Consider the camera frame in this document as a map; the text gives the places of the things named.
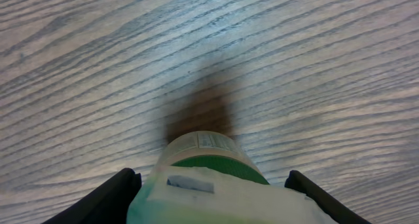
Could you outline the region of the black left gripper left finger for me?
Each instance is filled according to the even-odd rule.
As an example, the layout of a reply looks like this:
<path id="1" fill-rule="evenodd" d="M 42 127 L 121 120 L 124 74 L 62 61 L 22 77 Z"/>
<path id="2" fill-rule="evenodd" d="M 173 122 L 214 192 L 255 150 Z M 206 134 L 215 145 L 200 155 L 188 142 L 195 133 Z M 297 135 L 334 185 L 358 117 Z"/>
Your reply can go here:
<path id="1" fill-rule="evenodd" d="M 124 168 L 44 224 L 125 224 L 128 207 L 141 186 L 141 174 Z"/>

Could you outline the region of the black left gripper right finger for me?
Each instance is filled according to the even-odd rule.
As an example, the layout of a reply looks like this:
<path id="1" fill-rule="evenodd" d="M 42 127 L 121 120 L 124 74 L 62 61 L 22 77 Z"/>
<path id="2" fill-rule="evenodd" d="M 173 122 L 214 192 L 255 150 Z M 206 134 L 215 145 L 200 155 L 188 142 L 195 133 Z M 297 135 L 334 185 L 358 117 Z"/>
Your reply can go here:
<path id="1" fill-rule="evenodd" d="M 286 188 L 304 193 L 316 202 L 316 204 L 332 219 L 340 224 L 371 224 L 371 222 L 357 215 L 345 207 L 337 199 L 316 185 L 297 170 L 292 170 L 285 181 Z"/>

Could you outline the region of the teal white tissue pack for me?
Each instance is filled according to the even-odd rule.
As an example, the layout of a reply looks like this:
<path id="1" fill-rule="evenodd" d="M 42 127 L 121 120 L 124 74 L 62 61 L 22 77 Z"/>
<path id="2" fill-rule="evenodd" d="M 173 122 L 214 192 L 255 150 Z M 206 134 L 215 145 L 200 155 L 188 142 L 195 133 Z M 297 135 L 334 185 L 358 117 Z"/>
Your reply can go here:
<path id="1" fill-rule="evenodd" d="M 164 166 L 131 202 L 127 223 L 333 223 L 311 198 L 209 168 Z"/>

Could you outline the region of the green lid white jar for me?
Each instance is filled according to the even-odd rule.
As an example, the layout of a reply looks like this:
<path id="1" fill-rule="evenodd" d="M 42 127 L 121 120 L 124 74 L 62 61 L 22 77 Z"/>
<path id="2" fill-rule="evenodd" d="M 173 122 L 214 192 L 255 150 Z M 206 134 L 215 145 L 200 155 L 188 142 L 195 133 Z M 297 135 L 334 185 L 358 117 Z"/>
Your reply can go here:
<path id="1" fill-rule="evenodd" d="M 174 139 L 157 166 L 204 167 L 255 183 L 268 182 L 233 139 L 218 132 L 196 131 Z"/>

